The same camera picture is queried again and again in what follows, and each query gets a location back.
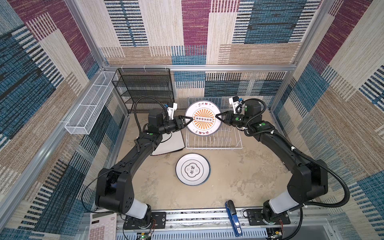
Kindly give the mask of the white round plate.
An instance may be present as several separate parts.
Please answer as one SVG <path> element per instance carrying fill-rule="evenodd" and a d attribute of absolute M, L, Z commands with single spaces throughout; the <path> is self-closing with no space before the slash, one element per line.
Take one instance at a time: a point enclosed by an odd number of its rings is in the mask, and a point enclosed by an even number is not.
<path fill-rule="evenodd" d="M 216 118 L 220 114 L 219 107 L 210 101 L 197 101 L 186 110 L 186 117 L 193 118 L 188 130 L 197 136 L 210 136 L 216 133 L 222 122 Z"/>
<path fill-rule="evenodd" d="M 200 154 L 190 153 L 182 156 L 176 164 L 177 178 L 187 186 L 199 186 L 211 175 L 209 161 Z"/>

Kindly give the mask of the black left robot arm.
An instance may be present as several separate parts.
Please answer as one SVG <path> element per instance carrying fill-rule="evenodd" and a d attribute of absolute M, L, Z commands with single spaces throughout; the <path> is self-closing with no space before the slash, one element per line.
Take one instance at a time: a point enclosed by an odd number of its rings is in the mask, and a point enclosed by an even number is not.
<path fill-rule="evenodd" d="M 99 208 L 150 222 L 152 210 L 148 204 L 135 199 L 132 179 L 144 162 L 160 145 L 164 134 L 181 131 L 193 122 L 192 117 L 169 118 L 160 109 L 149 112 L 147 128 L 135 139 L 134 147 L 110 169 L 98 175 L 95 204 Z"/>

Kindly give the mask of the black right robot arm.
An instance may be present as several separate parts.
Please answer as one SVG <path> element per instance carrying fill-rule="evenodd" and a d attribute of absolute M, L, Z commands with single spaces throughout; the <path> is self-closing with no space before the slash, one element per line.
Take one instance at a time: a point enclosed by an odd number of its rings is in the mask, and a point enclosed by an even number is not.
<path fill-rule="evenodd" d="M 310 200 L 328 192 L 328 173 L 319 165 L 322 160 L 310 162 L 292 149 L 289 141 L 282 136 L 273 124 L 263 121 L 264 104 L 257 99 L 242 102 L 243 114 L 226 111 L 216 115 L 222 123 L 243 130 L 267 146 L 279 157 L 292 176 L 287 189 L 279 196 L 268 200 L 263 206 L 263 219 L 267 223 L 276 222 L 287 211 L 296 210 Z"/>

